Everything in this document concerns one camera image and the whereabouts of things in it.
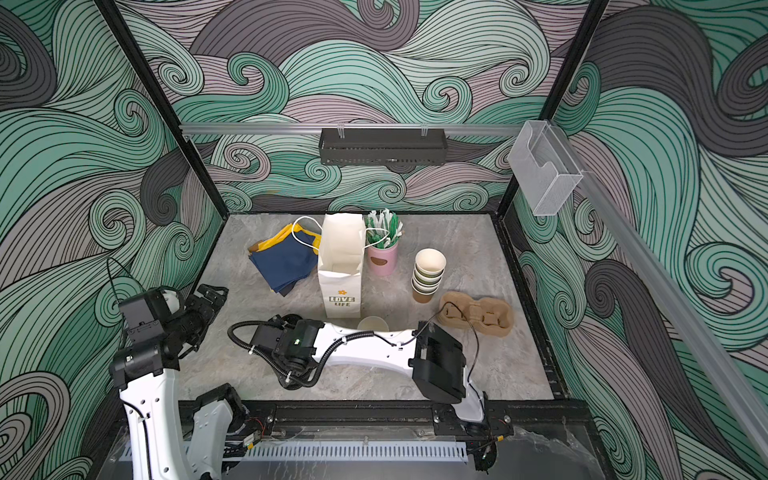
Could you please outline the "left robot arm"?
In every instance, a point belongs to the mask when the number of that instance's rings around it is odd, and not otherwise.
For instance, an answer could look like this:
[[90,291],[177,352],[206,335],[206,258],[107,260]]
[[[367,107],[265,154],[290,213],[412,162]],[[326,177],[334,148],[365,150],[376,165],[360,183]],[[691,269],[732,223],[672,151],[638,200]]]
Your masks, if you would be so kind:
[[115,354],[110,374],[127,415],[134,478],[221,478],[226,437],[246,416],[239,395],[224,383],[199,396],[185,441],[178,393],[180,361],[199,349],[228,293],[202,284],[183,297],[156,287],[120,302],[130,344]]

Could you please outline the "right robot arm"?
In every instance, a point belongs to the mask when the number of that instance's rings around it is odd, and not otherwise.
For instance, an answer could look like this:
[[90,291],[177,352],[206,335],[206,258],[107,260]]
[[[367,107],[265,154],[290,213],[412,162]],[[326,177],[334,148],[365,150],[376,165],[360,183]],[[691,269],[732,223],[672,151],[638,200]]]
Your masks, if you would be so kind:
[[243,348],[264,360],[286,390],[316,386],[332,366],[362,366],[410,378],[423,397],[451,405],[461,421],[485,420],[484,397],[470,380],[462,344],[432,322],[386,332],[288,315],[255,325]]

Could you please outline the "green paper coffee cup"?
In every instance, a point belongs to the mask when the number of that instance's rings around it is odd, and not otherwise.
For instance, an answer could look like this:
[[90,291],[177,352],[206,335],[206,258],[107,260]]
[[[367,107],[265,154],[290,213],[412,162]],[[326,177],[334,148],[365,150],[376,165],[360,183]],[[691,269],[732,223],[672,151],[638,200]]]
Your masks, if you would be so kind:
[[388,332],[388,323],[379,316],[368,316],[363,318],[357,326],[358,330],[370,330],[378,332]]

